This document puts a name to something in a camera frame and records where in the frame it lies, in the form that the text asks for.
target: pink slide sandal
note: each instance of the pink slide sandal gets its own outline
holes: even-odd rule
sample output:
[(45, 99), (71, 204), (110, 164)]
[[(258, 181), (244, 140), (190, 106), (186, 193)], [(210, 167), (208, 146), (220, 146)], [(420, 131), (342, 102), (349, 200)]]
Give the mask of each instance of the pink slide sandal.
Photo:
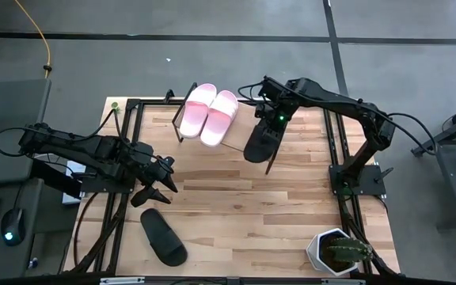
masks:
[(200, 134), (216, 93), (217, 89), (210, 83), (202, 84), (191, 92), (184, 105), (184, 115), (179, 128), (180, 135), (192, 139)]
[(217, 146), (225, 137), (231, 122), (235, 119), (238, 101), (233, 93), (221, 91), (209, 108), (209, 116), (199, 137), (206, 146)]

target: potted cactus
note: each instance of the potted cactus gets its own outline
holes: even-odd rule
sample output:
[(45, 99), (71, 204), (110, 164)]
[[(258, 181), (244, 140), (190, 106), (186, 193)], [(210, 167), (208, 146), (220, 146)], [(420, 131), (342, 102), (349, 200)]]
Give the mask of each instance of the potted cactus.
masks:
[(318, 234), (307, 247), (307, 256), (319, 271), (341, 276), (357, 268), (357, 262), (372, 258), (372, 248), (349, 237), (341, 229)]

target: cactus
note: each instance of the cactus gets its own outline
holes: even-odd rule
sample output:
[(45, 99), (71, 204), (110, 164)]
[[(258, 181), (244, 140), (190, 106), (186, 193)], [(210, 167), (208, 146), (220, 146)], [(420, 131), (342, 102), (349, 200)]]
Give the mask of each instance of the cactus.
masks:
[(372, 248), (352, 237), (339, 237), (326, 248), (334, 253), (334, 260), (341, 262), (360, 262), (372, 258)]

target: computer mouse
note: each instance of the computer mouse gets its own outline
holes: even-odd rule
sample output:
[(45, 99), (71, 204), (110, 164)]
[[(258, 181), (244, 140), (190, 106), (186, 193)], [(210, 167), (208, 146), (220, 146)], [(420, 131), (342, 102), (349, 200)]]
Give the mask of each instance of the computer mouse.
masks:
[(8, 246), (19, 245), (25, 238), (24, 210), (15, 207), (1, 220), (1, 235)]

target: slipper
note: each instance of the slipper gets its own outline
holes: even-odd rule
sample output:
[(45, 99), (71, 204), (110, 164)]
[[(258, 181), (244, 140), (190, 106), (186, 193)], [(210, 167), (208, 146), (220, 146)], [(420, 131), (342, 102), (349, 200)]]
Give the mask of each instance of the slipper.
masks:
[(238, 110), (238, 100), (233, 93), (221, 91), (209, 108), (209, 116), (199, 139), (206, 146), (217, 146), (228, 132)]
[(179, 266), (188, 259), (188, 252), (179, 237), (156, 209), (147, 209), (140, 216), (150, 247), (159, 260), (168, 266)]
[(267, 124), (263, 120), (254, 127), (244, 148), (246, 161), (252, 163), (266, 162), (279, 147), (276, 141), (264, 138), (263, 133), (266, 128)]
[(202, 84), (191, 92), (184, 104), (184, 115), (179, 128), (183, 138), (192, 139), (200, 134), (216, 94), (217, 89), (210, 83)]

